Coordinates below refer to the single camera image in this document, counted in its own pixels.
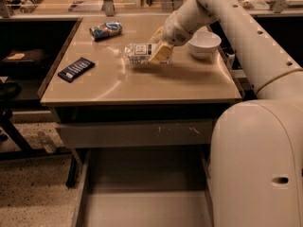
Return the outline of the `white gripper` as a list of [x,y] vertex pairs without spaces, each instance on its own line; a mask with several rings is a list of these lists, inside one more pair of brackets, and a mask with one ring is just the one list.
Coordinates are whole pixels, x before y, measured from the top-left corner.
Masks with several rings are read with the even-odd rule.
[[187,17],[174,11],[166,19],[163,27],[160,26],[149,40],[150,44],[157,44],[151,53],[149,63],[159,64],[166,61],[172,55],[174,46],[186,44],[191,38],[189,26]]

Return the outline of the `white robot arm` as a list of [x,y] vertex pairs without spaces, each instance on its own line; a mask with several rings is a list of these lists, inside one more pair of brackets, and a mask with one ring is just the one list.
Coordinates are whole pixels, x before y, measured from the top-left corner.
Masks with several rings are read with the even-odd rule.
[[214,227],[303,227],[303,70],[295,60],[239,0],[187,0],[152,36],[150,61],[213,21],[257,96],[226,110],[212,133]]

